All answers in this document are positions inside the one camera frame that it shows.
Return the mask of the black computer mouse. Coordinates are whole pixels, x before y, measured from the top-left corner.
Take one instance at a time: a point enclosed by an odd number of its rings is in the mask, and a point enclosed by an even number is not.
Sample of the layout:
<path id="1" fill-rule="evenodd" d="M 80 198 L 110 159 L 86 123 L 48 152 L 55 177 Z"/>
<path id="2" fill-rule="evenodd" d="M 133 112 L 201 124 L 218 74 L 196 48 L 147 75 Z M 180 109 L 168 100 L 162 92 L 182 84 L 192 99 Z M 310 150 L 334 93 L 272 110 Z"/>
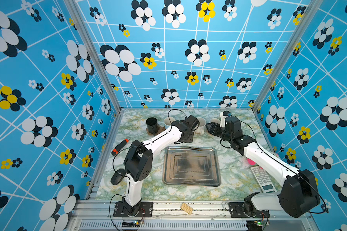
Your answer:
<path id="1" fill-rule="evenodd" d="M 110 182 L 112 185 L 118 185 L 126 175 L 126 171 L 123 168 L 118 169 L 112 176 Z"/>

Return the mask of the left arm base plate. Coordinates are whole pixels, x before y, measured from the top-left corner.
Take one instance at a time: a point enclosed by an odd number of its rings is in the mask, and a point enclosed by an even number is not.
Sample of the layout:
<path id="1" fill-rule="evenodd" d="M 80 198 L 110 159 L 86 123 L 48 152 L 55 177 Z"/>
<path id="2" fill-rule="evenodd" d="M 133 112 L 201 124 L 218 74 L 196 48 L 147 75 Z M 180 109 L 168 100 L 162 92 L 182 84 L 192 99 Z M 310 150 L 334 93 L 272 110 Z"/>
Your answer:
<path id="1" fill-rule="evenodd" d="M 139 202 L 135 206 L 131 207 L 126 202 L 116 202 L 113 217 L 115 218 L 151 218 L 153 212 L 152 202 Z"/>

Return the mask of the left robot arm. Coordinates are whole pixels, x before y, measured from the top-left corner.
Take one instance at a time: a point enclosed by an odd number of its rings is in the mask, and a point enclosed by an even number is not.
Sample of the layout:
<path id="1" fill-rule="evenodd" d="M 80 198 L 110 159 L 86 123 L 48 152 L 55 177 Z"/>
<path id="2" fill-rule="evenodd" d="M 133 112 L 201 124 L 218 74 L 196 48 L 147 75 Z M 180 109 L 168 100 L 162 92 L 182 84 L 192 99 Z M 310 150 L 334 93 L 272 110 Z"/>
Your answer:
<path id="1" fill-rule="evenodd" d="M 140 210 L 142 184 L 151 172 L 154 155 L 171 144 L 192 143 L 194 131 L 199 124 L 199 120 L 190 115 L 183 120 L 172 122 L 168 129 L 149 140 L 135 140 L 131 144 L 123 163 L 123 173 L 128 183 L 122 204 L 128 215 L 135 216 Z"/>

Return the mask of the black mug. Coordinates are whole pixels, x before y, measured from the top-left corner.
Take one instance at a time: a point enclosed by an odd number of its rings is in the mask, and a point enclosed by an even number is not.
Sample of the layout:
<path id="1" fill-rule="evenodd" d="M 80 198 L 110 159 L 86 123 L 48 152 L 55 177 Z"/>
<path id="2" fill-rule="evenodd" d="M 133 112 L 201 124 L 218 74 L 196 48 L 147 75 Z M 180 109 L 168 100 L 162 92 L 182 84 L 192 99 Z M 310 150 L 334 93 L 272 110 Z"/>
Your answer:
<path id="1" fill-rule="evenodd" d="M 149 117 L 146 120 L 146 126 L 147 126 L 147 132 L 156 135 L 158 134 L 159 131 L 159 125 L 158 125 L 158 120 L 154 117 Z"/>

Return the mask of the small wooden block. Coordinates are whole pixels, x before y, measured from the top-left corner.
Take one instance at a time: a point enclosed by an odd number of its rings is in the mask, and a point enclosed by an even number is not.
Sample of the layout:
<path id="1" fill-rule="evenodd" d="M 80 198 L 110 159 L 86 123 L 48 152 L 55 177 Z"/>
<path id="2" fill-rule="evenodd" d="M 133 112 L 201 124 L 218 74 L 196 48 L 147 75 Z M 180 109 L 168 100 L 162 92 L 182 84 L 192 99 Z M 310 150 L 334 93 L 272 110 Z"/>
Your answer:
<path id="1" fill-rule="evenodd" d="M 193 208 L 186 203 L 182 203 L 180 208 L 189 215 L 193 213 Z"/>

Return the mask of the pink plush toy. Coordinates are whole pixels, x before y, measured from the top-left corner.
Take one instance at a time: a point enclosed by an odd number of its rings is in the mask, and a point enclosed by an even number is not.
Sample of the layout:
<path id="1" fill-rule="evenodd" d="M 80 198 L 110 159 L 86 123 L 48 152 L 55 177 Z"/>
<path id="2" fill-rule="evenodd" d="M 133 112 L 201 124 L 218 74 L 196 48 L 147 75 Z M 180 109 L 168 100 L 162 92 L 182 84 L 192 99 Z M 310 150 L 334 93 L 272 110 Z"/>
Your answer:
<path id="1" fill-rule="evenodd" d="M 257 166 L 257 163 L 249 158 L 247 158 L 248 164 L 251 166 Z"/>

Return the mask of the aluminium front rail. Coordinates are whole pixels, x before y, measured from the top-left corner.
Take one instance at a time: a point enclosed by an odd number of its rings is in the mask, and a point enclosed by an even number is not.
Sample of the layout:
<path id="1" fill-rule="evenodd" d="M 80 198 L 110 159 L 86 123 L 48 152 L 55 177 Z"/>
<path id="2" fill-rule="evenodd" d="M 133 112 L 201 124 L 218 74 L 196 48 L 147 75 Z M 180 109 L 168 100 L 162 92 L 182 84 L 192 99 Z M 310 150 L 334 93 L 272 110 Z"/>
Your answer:
<path id="1" fill-rule="evenodd" d="M 236 212 L 225 201 L 153 201 L 152 208 L 134 217 L 114 217 L 116 201 L 80 201 L 69 221 L 68 231 L 317 231 L 311 214 L 292 218 L 269 210 L 255 217 Z"/>

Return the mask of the purple mug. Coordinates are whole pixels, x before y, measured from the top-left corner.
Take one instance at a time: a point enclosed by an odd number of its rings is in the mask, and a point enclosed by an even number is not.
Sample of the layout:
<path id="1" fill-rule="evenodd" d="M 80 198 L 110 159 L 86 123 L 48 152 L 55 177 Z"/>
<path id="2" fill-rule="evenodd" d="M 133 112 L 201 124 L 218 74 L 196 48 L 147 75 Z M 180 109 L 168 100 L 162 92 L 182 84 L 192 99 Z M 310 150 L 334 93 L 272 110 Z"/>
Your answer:
<path id="1" fill-rule="evenodd" d="M 217 124 L 220 124 L 220 123 L 221 123 L 221 120 L 218 119 L 218 118 L 212 118 L 212 119 L 210 119 L 210 123 L 212 123 L 212 122 L 217 123 Z"/>

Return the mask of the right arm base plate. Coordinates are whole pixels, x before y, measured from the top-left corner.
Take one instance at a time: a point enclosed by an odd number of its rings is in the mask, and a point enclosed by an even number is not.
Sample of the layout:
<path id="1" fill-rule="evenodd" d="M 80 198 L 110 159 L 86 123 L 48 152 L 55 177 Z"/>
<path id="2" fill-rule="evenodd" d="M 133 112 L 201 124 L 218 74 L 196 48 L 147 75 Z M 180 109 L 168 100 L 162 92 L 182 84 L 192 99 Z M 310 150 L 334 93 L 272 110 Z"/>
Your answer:
<path id="1" fill-rule="evenodd" d="M 244 203 L 241 202 L 225 202 L 225 210 L 230 213 L 232 218 L 270 218 L 270 212 L 267 210 L 252 212 L 250 215 L 246 214 Z"/>

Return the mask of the white calculator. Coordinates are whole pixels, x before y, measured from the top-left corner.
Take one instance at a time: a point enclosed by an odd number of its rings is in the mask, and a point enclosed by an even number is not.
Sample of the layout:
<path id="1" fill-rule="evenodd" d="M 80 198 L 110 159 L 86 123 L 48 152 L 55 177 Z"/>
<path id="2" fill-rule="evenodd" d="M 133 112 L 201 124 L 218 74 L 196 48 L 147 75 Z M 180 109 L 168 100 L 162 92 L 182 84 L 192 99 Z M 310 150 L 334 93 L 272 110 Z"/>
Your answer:
<path id="1" fill-rule="evenodd" d="M 276 193 L 277 190 L 273 183 L 271 182 L 270 177 L 267 172 L 260 166 L 254 166 L 250 168 L 253 173 L 256 181 L 258 182 L 262 193 Z"/>

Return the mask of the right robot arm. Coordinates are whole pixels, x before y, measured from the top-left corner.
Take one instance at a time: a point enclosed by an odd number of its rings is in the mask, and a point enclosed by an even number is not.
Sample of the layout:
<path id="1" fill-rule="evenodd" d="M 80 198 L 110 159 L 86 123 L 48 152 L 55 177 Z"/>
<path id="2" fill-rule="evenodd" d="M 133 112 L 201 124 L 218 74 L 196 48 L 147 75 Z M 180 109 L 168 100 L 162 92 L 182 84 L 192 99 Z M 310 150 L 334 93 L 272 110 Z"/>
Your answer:
<path id="1" fill-rule="evenodd" d="M 255 192 L 247 196 L 243 204 L 246 215 L 253 217 L 259 211 L 278 210 L 298 218 L 323 201 L 312 172 L 283 162 L 261 147 L 255 138 L 244 135 L 237 117 L 228 116 L 220 124 L 208 123 L 206 128 L 209 134 L 228 142 L 229 148 L 254 161 L 281 186 L 280 192 Z"/>

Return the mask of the metal tray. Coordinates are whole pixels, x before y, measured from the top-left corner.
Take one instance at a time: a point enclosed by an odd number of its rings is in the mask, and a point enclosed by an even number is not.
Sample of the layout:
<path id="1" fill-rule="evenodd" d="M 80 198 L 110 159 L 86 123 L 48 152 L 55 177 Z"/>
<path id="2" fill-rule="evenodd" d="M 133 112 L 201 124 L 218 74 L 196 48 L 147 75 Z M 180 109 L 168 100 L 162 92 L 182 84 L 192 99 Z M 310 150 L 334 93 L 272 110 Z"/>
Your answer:
<path id="1" fill-rule="evenodd" d="M 165 151 L 163 182 L 166 185 L 220 186 L 216 149 L 168 147 Z"/>

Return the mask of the white mug blue handle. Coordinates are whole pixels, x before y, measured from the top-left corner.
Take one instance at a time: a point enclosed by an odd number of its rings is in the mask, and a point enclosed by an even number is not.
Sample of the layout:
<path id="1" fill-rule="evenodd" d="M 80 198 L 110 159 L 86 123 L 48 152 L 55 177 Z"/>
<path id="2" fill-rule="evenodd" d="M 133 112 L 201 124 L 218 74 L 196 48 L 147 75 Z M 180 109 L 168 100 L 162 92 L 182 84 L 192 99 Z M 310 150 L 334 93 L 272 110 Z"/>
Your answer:
<path id="1" fill-rule="evenodd" d="M 164 124 L 165 124 L 166 128 L 170 127 L 173 122 L 175 122 L 175 118 L 173 118 L 171 116 L 168 116 L 164 119 Z"/>

